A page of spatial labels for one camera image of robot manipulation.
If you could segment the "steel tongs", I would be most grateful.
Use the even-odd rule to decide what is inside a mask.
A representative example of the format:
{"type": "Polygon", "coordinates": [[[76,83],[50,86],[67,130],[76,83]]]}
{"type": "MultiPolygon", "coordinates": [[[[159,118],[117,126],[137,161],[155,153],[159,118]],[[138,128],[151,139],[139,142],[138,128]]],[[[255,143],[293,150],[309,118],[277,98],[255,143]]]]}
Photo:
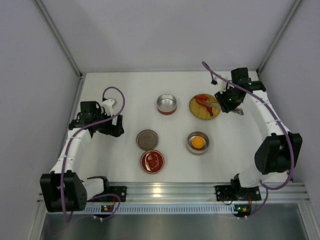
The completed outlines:
{"type": "MultiPolygon", "coordinates": [[[[207,106],[207,107],[213,107],[213,108],[218,108],[220,110],[222,110],[222,107],[219,104],[215,104],[215,103],[211,103],[209,101],[203,101],[203,103],[207,106]]],[[[238,108],[236,107],[235,109],[231,110],[230,113],[235,113],[238,114],[240,116],[244,115],[244,111],[242,108],[238,108]]]]}

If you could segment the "orange round fruit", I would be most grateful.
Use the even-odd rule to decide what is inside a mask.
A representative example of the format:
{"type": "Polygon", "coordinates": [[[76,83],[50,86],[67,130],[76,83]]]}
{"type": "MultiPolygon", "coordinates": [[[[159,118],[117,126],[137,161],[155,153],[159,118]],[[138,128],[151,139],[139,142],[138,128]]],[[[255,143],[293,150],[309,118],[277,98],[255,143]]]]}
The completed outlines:
{"type": "Polygon", "coordinates": [[[201,136],[194,136],[191,140],[191,144],[195,149],[203,148],[205,143],[205,140],[201,136]]]}

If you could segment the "red round lid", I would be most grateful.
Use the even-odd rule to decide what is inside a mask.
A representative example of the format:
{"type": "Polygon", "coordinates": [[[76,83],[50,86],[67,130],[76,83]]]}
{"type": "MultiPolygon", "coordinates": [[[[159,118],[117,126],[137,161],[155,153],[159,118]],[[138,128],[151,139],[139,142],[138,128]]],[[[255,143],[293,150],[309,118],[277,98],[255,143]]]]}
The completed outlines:
{"type": "Polygon", "coordinates": [[[140,166],[147,174],[156,174],[162,170],[165,159],[158,150],[148,150],[140,158],[140,166]]]}

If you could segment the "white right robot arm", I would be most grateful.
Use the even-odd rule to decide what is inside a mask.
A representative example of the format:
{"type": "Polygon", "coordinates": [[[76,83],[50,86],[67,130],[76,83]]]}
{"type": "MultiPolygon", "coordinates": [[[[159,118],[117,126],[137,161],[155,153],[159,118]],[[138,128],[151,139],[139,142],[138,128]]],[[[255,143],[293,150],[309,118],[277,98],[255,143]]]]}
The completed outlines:
{"type": "Polygon", "coordinates": [[[226,88],[214,96],[224,113],[236,112],[244,105],[259,128],[262,143],[254,154],[253,164],[234,176],[240,190],[251,189],[262,184],[272,174],[288,173],[279,190],[289,183],[298,161],[303,143],[299,133],[292,133],[276,114],[269,101],[266,87],[251,80],[246,67],[231,71],[231,80],[225,80],[226,88]]]}

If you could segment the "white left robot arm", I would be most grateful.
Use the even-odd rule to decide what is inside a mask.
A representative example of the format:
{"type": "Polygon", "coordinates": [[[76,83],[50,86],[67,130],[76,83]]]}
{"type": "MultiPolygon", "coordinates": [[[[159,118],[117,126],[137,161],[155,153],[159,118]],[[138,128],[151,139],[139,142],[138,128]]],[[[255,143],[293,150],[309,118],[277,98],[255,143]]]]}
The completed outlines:
{"type": "Polygon", "coordinates": [[[88,201],[115,199],[105,176],[81,180],[77,172],[95,133],[115,138],[124,133],[122,115],[117,115],[113,124],[116,104],[117,101],[112,98],[104,98],[102,103],[80,103],[80,112],[68,126],[67,139],[56,164],[39,180],[48,212],[78,212],[85,209],[88,201]]]}

